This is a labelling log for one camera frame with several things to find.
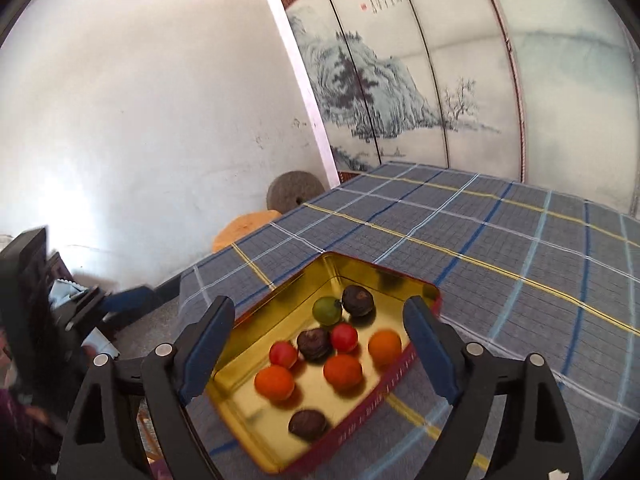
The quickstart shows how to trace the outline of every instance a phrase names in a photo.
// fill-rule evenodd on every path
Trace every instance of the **orange fruit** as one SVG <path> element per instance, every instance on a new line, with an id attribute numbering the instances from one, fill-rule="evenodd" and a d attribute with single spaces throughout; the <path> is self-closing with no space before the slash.
<path id="1" fill-rule="evenodd" d="M 338 354 L 329 357 L 322 369 L 326 381 L 338 392 L 350 390 L 362 380 L 362 365 L 353 356 Z"/>
<path id="2" fill-rule="evenodd" d="M 394 330 L 378 330 L 369 339 L 367 349 L 369 349 L 373 364 L 378 368 L 384 368 L 400 357 L 402 341 L 398 332 Z"/>
<path id="3" fill-rule="evenodd" d="M 285 367 L 271 365 L 260 370 L 254 378 L 255 391 L 269 400 L 287 400 L 296 388 L 293 375 Z"/>

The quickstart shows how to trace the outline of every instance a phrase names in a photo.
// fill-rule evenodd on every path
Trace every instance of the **round wooden stool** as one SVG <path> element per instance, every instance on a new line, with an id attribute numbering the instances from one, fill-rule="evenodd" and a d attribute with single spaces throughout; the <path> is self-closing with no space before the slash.
<path id="1" fill-rule="evenodd" d="M 214 238 L 213 252 L 217 253 L 240 238 L 247 236 L 249 233 L 252 233 L 269 222 L 273 222 L 279 217 L 280 213 L 271 210 L 240 215 L 238 218 L 232 220 L 231 223 L 222 229 L 222 231 L 218 233 L 218 236 Z"/>

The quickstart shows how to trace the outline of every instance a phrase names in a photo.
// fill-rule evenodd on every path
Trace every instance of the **red tomato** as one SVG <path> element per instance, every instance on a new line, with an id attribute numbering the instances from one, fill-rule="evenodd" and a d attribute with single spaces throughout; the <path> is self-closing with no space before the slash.
<path id="1" fill-rule="evenodd" d="M 338 352 L 351 352 L 358 345 L 358 331 L 348 323 L 331 330 L 331 344 Z"/>
<path id="2" fill-rule="evenodd" d="M 289 341 L 276 341 L 269 350 L 272 365 L 291 368 L 298 360 L 298 350 Z"/>

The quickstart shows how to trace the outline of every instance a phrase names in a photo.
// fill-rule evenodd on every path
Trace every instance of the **plaid tablecloth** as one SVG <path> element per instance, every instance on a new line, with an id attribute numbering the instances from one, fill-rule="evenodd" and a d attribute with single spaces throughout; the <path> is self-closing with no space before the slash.
<path id="1" fill-rule="evenodd" d="M 636 220 L 545 189 L 389 163 L 185 271 L 177 331 L 200 319 L 218 294 L 242 314 L 325 250 L 436 283 L 443 319 L 496 355 L 544 355 L 561 385 L 587 479 L 600 477 L 638 423 Z M 484 476 L 503 402 L 495 402 L 469 478 Z M 206 398 L 189 411 L 226 479 L 267 478 Z M 413 479 L 448 413 L 417 364 L 311 478 Z"/>

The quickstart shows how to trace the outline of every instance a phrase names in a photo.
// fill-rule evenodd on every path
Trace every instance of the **person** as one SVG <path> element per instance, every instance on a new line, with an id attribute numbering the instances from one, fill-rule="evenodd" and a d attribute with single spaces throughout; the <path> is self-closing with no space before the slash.
<path id="1" fill-rule="evenodd" d="M 95 357 L 94 348 L 82 348 L 90 358 Z M 17 371 L 0 327 L 0 370 L 4 368 L 4 381 L 0 381 L 0 479 L 54 480 L 62 435 L 53 429 L 46 411 L 23 406 L 11 395 L 9 386 Z M 172 480 L 164 460 L 157 460 L 150 467 L 156 480 Z"/>

